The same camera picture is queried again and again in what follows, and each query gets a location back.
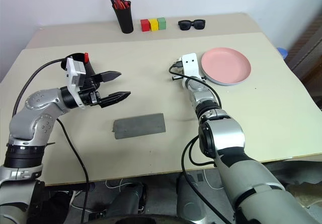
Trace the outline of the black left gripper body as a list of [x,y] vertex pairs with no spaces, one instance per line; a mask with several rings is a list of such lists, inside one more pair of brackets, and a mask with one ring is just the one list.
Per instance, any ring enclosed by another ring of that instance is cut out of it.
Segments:
[[98,105],[98,88],[100,83],[97,82],[93,77],[85,79],[83,86],[79,88],[78,94],[80,99],[86,106]]

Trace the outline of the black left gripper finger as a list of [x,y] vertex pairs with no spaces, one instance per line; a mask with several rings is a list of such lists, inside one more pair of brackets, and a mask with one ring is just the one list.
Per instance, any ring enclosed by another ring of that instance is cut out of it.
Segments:
[[101,108],[105,108],[114,104],[117,104],[123,100],[125,100],[129,95],[131,94],[131,92],[115,92],[110,94],[109,96],[105,97],[105,98],[101,98],[98,101],[98,105]]
[[122,75],[122,73],[118,72],[118,71],[105,71],[102,73],[92,75],[91,79],[93,80],[93,82],[95,84],[98,84],[101,82],[105,83],[105,82],[112,81],[121,75]]

